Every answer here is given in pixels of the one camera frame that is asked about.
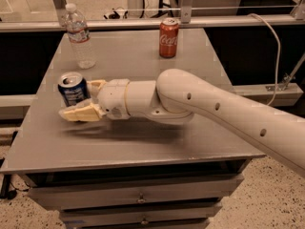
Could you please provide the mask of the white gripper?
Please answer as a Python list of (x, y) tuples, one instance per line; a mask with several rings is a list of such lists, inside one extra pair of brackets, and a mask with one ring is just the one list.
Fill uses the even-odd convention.
[(128, 79), (88, 81), (88, 91), (91, 97), (97, 97), (100, 106), (89, 98), (60, 110), (59, 115), (70, 122), (99, 121), (105, 114), (113, 120), (128, 119), (130, 115), (126, 107), (126, 91), (129, 83)]

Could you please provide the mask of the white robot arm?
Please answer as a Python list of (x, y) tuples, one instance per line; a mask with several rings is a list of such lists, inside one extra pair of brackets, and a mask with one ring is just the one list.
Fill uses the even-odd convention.
[(305, 177), (305, 119), (221, 90), (182, 70), (169, 69), (156, 80), (93, 80), (91, 99), (59, 112), (68, 121), (145, 117), (182, 124), (198, 114), (227, 128), (255, 148)]

